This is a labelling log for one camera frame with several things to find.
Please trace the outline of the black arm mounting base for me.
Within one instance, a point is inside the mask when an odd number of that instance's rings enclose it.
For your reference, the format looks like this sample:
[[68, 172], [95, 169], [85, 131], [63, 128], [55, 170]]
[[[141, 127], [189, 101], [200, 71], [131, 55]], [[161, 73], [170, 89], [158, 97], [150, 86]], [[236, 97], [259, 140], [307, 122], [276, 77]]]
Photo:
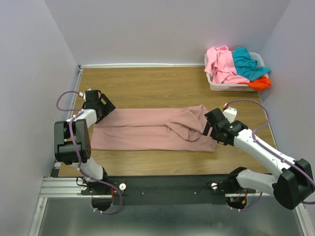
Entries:
[[120, 176], [109, 177], [109, 185], [77, 177], [81, 195], [91, 198], [93, 208], [115, 211], [145, 205], [231, 205], [248, 206], [252, 189], [233, 188], [227, 175]]

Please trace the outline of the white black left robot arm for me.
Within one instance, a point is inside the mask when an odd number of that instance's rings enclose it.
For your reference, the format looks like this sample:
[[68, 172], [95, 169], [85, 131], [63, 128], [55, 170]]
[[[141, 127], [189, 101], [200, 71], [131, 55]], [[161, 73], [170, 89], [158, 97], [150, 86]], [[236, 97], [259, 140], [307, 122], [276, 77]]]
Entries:
[[92, 144], [89, 128], [100, 123], [115, 110], [114, 104], [100, 90], [89, 89], [76, 92], [84, 100], [81, 109], [73, 109], [77, 114], [54, 124], [54, 153], [57, 162], [70, 165], [83, 176], [84, 187], [104, 194], [114, 186], [109, 183], [108, 174], [92, 158]]

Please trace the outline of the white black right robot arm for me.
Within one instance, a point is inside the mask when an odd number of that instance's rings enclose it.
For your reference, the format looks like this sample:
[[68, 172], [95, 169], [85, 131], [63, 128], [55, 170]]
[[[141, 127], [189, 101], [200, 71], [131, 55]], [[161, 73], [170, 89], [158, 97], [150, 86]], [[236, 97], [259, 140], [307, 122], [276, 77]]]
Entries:
[[253, 172], [239, 167], [228, 174], [222, 183], [212, 184], [214, 191], [236, 193], [243, 189], [266, 193], [293, 210], [314, 193], [315, 182], [311, 165], [305, 159], [295, 160], [257, 137], [252, 130], [236, 120], [237, 110], [215, 108], [205, 114], [203, 134], [223, 145], [242, 149], [258, 160], [270, 173]]

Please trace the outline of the dusty pink graphic t-shirt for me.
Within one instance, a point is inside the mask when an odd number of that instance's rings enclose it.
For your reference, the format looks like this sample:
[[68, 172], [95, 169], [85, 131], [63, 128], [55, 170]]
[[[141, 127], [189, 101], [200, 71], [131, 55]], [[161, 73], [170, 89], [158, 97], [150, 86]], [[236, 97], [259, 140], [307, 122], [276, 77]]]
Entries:
[[94, 125], [92, 149], [214, 152], [216, 141], [203, 135], [207, 112], [204, 105], [115, 109]]

